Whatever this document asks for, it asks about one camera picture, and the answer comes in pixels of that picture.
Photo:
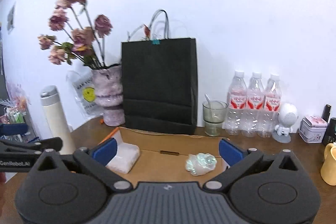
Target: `brown tabletop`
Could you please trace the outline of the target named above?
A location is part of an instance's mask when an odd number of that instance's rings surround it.
[[[77,148],[86,146],[92,148],[97,145],[113,128],[99,123],[99,118],[93,119],[72,132],[72,137]],[[196,135],[204,135],[204,128],[197,128]],[[223,137],[230,138],[235,144],[243,149],[256,147],[266,153],[278,153],[281,149],[292,150],[301,161],[311,179],[318,188],[321,196],[321,206],[317,213],[314,224],[336,223],[336,186],[326,184],[320,176],[324,146],[322,144],[307,144],[298,134],[292,134],[292,141],[288,144],[281,144],[272,138],[263,139],[258,136],[246,138],[242,135],[229,136],[223,130]],[[22,224],[14,206],[14,196],[26,174],[15,175],[6,183],[3,215],[0,218],[1,224]]]

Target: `pink marbled vase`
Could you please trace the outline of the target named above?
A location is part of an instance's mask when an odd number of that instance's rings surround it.
[[[104,108],[104,122],[116,127],[125,123],[123,86],[121,84],[121,66],[109,69],[93,70],[92,81],[96,95],[95,102]]]

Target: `open cardboard box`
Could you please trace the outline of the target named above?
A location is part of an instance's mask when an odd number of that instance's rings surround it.
[[[134,187],[139,181],[198,181],[202,186],[226,168],[218,151],[221,138],[159,134],[128,128],[116,128],[108,137],[113,137],[118,131],[125,143],[137,145],[140,149],[140,157],[128,174],[115,172],[130,181]],[[189,154],[198,153],[210,153],[215,156],[215,170],[202,176],[193,176],[185,170]]]

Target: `human hand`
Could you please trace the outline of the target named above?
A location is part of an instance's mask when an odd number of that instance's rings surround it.
[[[0,216],[2,215],[2,207],[5,204],[4,199],[5,182],[6,182],[6,174],[0,173]]]

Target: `yellow pitcher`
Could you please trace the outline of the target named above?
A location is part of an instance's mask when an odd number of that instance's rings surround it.
[[[329,185],[336,185],[336,142],[328,143],[324,149],[321,177]]]

